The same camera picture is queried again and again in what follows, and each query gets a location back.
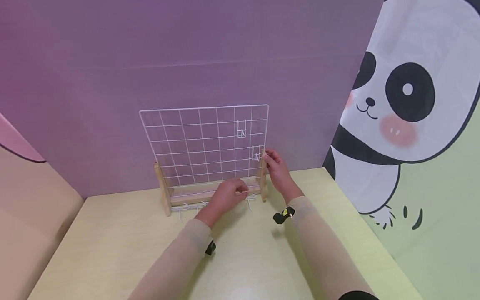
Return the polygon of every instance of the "purple wall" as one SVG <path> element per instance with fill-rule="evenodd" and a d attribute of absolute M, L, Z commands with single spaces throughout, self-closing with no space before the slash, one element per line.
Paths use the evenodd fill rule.
<path fill-rule="evenodd" d="M 141 109 L 269 104 L 321 166 L 383 0 L 4 1 L 0 111 L 82 196 L 155 188 Z"/>

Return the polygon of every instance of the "wooden base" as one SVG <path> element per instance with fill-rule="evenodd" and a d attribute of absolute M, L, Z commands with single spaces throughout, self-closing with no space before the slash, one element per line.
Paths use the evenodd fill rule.
<path fill-rule="evenodd" d="M 266 202 L 266 163 L 263 158 L 260 160 L 260 166 L 261 168 L 256 176 L 244 177 L 241 179 L 249 186 L 250 193 L 260 194 L 263 202 Z M 166 216 L 171 215 L 172 206 L 209 201 L 220 183 L 222 183 L 222 180 L 220 180 L 205 182 L 202 185 L 189 184 L 170 186 L 168 181 L 165 180 L 162 169 L 158 163 L 155 163 L 154 169 L 158 177 L 158 182 L 160 183 L 160 201 Z"/>
<path fill-rule="evenodd" d="M 248 186 L 249 192 L 260 194 L 260 186 L 255 176 L 241 178 Z M 222 181 L 207 182 L 205 185 L 181 185 L 174 186 L 171 194 L 171 206 L 193 204 L 201 201 L 209 201 Z"/>

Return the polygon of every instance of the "arm sleeve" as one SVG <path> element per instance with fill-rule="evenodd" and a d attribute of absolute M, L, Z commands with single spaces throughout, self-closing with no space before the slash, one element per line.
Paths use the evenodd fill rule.
<path fill-rule="evenodd" d="M 211 229 L 193 219 L 147 271 L 128 300 L 178 299 L 212 241 Z"/>
<path fill-rule="evenodd" d="M 338 300 L 350 291 L 373 295 L 347 250 L 310 200 L 298 197 L 289 205 L 295 209 L 291 219 L 325 299 Z"/>

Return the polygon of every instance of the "wire grid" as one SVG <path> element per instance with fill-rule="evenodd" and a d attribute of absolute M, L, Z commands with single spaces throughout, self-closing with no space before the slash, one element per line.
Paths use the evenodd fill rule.
<path fill-rule="evenodd" d="M 156 162 L 171 186 L 257 176 L 268 105 L 139 112 Z"/>

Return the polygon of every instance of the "light yellow table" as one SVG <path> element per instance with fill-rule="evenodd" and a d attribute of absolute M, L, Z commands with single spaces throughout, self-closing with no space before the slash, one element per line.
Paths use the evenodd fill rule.
<path fill-rule="evenodd" d="M 292 177 L 343 241 L 381 300 L 418 292 L 323 168 Z M 212 233 L 217 249 L 198 266 L 185 299 L 321 299 L 291 220 L 277 225 L 281 196 L 240 204 Z M 166 217 L 158 190 L 89 197 L 29 300 L 126 299 L 183 227 Z M 195 211 L 182 212 L 185 223 Z"/>

